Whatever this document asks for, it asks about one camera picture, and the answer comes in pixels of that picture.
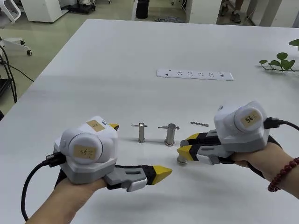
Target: plant stem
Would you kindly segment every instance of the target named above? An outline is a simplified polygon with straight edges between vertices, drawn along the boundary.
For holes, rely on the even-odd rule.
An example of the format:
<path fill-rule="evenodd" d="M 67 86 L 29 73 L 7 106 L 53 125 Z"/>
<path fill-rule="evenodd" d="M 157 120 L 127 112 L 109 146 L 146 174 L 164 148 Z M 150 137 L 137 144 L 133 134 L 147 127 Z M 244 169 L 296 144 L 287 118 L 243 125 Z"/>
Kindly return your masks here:
<path fill-rule="evenodd" d="M 273 68 L 272 66 L 271 66 L 271 68 L 270 69 L 268 69 L 268 68 L 265 68 L 263 65 L 261 65 L 262 66 L 262 68 L 263 69 L 265 69 L 266 71 L 287 71 L 287 70 L 280 70 L 280 69 L 275 69 L 275 68 Z M 288 70 L 288 71 L 291 71 L 291 72 L 298 72 L 299 70 L 293 70 L 293 69 L 291 69 L 291 70 Z"/>

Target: chair wheel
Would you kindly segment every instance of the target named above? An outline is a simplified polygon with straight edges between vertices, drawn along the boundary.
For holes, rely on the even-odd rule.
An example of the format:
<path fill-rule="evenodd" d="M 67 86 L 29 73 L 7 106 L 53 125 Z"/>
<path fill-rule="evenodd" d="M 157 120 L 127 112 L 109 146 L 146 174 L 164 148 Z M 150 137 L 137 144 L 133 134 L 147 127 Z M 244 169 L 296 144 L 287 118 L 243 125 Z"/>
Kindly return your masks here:
<path fill-rule="evenodd" d="M 32 56 L 32 51 L 31 51 L 31 50 L 28 50 L 28 51 L 27 51 L 27 55 L 28 55 L 28 56 Z"/>

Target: black container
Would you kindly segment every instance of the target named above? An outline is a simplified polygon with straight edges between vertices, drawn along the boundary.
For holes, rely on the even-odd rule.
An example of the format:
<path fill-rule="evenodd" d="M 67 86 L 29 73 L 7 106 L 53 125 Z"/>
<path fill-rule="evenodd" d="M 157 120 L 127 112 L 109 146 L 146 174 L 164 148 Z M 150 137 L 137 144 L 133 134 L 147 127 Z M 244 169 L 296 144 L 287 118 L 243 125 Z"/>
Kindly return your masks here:
<path fill-rule="evenodd" d="M 136 17 L 138 19 L 146 19 L 149 13 L 149 1 L 150 0 L 137 0 Z"/>

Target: white power strip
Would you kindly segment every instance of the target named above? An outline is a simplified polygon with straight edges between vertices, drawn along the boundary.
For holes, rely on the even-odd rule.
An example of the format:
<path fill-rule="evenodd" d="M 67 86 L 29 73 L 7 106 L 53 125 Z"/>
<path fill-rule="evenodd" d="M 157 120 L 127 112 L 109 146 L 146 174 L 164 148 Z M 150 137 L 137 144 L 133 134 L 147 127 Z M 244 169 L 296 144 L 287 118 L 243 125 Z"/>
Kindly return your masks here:
<path fill-rule="evenodd" d="M 171 78 L 195 78 L 195 79 L 214 79 L 233 81 L 234 78 L 230 72 L 213 72 L 213 71 L 191 71 L 191 70 L 171 70 L 159 69 L 158 77 Z"/>

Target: label sticker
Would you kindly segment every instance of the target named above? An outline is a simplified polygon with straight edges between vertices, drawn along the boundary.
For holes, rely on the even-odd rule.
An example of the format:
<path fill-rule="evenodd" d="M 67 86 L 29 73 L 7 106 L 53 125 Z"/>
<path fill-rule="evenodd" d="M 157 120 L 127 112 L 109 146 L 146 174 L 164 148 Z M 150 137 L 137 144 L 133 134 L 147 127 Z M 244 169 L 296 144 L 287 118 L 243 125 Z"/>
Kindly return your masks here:
<path fill-rule="evenodd" d="M 95 130 L 96 132 L 99 132 L 101 130 L 104 130 L 105 128 L 96 120 L 91 120 L 86 122 L 86 124 L 88 124 L 90 127 L 93 128 L 93 130 Z"/>
<path fill-rule="evenodd" d="M 96 152 L 96 147 L 74 145 L 73 156 L 82 159 L 94 160 Z"/>
<path fill-rule="evenodd" d="M 243 117 L 241 119 L 241 122 L 244 125 L 244 127 L 250 127 L 254 125 L 256 122 L 258 122 L 260 119 L 261 116 L 259 115 L 259 113 L 257 111 L 253 111 L 247 116 Z"/>

